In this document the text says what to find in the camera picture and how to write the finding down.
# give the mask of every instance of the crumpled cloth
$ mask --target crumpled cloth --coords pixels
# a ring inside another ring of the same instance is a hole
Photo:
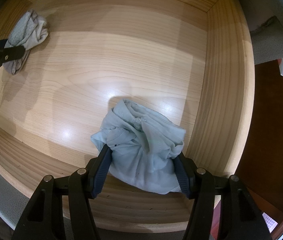
[[[23,45],[25,54],[21,59],[16,59],[3,63],[5,70],[15,75],[22,70],[30,53],[30,49],[42,43],[48,36],[45,28],[47,20],[38,15],[33,9],[28,10],[16,23],[6,42],[5,48]]]
[[[180,192],[172,159],[184,147],[186,130],[128,99],[107,113],[100,129],[91,141],[99,151],[104,144],[112,149],[114,177],[149,192]]]

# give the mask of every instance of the light blue cloth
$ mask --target light blue cloth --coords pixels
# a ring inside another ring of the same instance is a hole
[[[24,46],[25,54],[21,59],[3,63],[4,69],[12,75],[17,74],[25,65],[30,49],[42,43],[48,36],[45,28],[47,20],[38,15],[33,9],[28,10],[16,23],[8,37],[5,48]]]
[[[180,192],[171,158],[182,151],[186,130],[128,99],[107,113],[100,129],[91,141],[99,151],[105,143],[112,149],[114,177],[149,192]]]

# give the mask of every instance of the metal screw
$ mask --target metal screw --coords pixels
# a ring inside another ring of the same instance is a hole
[[[46,175],[45,177],[43,177],[43,180],[48,182],[52,179],[52,176],[51,175]]]
[[[236,175],[233,175],[230,177],[232,181],[237,182],[239,181],[239,178]]]
[[[205,170],[204,168],[198,168],[198,169],[197,169],[197,173],[203,175],[203,174],[206,173],[206,170]]]
[[[80,168],[78,171],[77,171],[78,174],[80,175],[83,175],[86,173],[86,169],[85,168]]]

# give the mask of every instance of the crumpled sock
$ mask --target crumpled sock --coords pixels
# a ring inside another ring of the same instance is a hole
[[[21,59],[3,63],[5,70],[15,75],[22,70],[30,53],[30,49],[42,43],[48,36],[45,28],[47,20],[38,15],[33,9],[28,10],[16,23],[6,42],[5,48],[23,45],[25,54]]]
[[[149,192],[180,192],[172,159],[184,147],[186,130],[128,99],[107,113],[100,129],[91,141],[99,151],[104,144],[112,149],[114,177]]]

